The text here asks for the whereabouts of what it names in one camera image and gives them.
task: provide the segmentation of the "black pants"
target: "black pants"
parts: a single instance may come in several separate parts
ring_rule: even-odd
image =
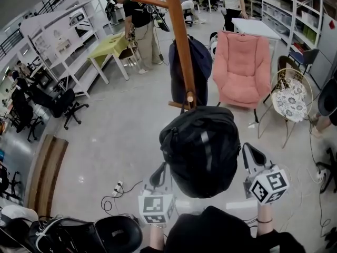
[[[232,18],[237,18],[241,11],[236,11],[234,9],[227,9],[227,14],[225,16],[225,26],[227,31],[234,31],[234,24],[232,23]]]

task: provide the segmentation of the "navy bag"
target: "navy bag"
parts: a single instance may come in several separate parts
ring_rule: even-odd
[[[213,60],[205,45],[192,36],[189,36],[189,45],[196,96],[199,99],[197,105],[206,106],[208,98],[207,81],[212,73]],[[185,102],[186,89],[175,41],[170,46],[168,57],[170,60],[172,99],[176,103],[183,104]]]

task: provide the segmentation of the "hand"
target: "hand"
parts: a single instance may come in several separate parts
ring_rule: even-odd
[[[245,12],[243,11],[241,14],[242,14],[242,17],[243,17],[244,19],[246,19],[246,20],[249,19],[249,17],[248,17],[248,15],[247,15],[246,11],[245,11]]]

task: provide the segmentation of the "sneaker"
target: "sneaker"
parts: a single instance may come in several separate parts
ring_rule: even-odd
[[[310,123],[312,123],[312,124],[316,123],[318,121],[318,119],[319,119],[319,116],[317,116],[317,113],[309,118]]]
[[[322,138],[322,133],[319,132],[315,126],[310,129],[310,134],[316,137],[317,139]]]
[[[138,71],[139,74],[144,74],[146,72],[148,72],[148,70],[145,70],[145,69],[141,69],[141,70]]]

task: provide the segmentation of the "pink armchair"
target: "pink armchair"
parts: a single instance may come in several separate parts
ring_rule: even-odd
[[[213,80],[219,103],[253,108],[270,92],[268,39],[262,36],[218,32]]]

